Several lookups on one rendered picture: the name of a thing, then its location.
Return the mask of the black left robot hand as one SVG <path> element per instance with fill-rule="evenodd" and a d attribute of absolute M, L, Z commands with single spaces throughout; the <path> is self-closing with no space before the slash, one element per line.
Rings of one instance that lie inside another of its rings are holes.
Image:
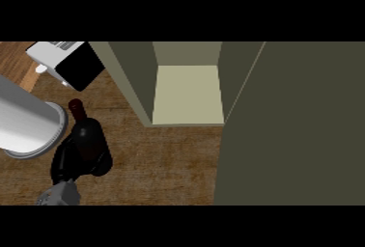
<path fill-rule="evenodd" d="M 84 175 L 103 176 L 112 167 L 112 157 L 106 146 L 106 151 L 97 159 L 87 161 L 80 155 L 71 134 L 65 137 L 56 149 L 50 175 L 53 184 L 62 181 L 77 180 Z"/>

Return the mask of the dark wine bottle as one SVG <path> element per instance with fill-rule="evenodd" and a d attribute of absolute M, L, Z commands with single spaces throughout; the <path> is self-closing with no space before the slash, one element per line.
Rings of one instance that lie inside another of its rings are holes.
<path fill-rule="evenodd" d="M 83 159 L 91 161 L 106 151 L 102 125 L 96 119 L 87 117 L 83 101 L 78 98 L 69 101 L 68 109 L 75 120 L 71 137 Z"/>

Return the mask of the olive green cabinet door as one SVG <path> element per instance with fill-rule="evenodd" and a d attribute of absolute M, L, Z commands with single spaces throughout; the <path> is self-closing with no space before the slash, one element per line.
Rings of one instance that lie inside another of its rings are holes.
<path fill-rule="evenodd" d="M 365 205 L 365 42 L 264 45 L 223 127 L 218 205 Z"/>

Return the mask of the white and black toaster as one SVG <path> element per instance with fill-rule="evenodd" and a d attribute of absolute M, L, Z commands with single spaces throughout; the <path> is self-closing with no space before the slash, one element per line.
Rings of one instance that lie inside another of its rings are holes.
<path fill-rule="evenodd" d="M 85 41 L 38 41 L 25 54 L 37 63 L 35 72 L 49 72 L 65 87 L 81 92 L 100 72 L 103 64 Z"/>

